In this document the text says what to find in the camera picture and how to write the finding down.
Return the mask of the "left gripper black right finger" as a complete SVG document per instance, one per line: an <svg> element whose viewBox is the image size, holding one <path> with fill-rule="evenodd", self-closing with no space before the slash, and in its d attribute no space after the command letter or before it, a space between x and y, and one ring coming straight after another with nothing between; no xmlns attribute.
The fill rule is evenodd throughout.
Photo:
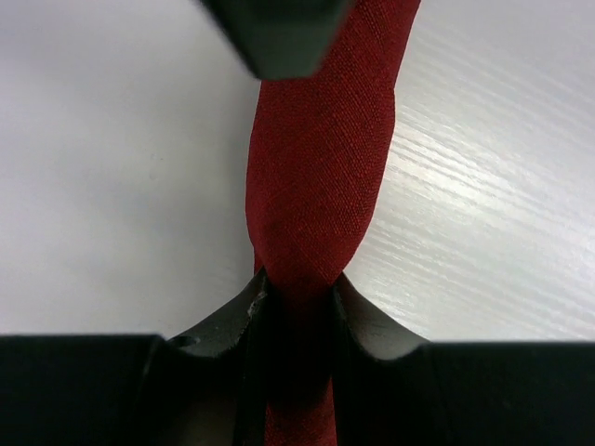
<svg viewBox="0 0 595 446"><path fill-rule="evenodd" d="M332 291L341 445L590 445L587 341L431 342L345 277Z"/></svg>

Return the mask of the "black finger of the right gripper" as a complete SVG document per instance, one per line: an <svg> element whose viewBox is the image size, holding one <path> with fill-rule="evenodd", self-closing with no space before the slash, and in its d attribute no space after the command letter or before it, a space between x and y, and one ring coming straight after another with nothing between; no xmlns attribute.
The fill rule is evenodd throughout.
<svg viewBox="0 0 595 446"><path fill-rule="evenodd" d="M200 5L259 80L313 75L352 8L349 0L203 0Z"/></svg>

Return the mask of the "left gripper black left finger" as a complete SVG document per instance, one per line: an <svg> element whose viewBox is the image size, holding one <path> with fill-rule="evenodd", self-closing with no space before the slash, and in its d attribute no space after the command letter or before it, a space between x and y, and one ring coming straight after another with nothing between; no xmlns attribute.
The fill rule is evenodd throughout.
<svg viewBox="0 0 595 446"><path fill-rule="evenodd" d="M165 339L5 335L5 445L260 445L269 283Z"/></svg>

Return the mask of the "dark red cloth napkin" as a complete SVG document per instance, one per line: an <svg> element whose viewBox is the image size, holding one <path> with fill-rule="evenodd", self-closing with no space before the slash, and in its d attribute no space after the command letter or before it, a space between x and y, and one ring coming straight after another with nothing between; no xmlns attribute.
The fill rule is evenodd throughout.
<svg viewBox="0 0 595 446"><path fill-rule="evenodd" d="M260 87L245 213L255 266L275 291L269 445L337 441L328 300L374 214L417 10L358 1L316 74Z"/></svg>

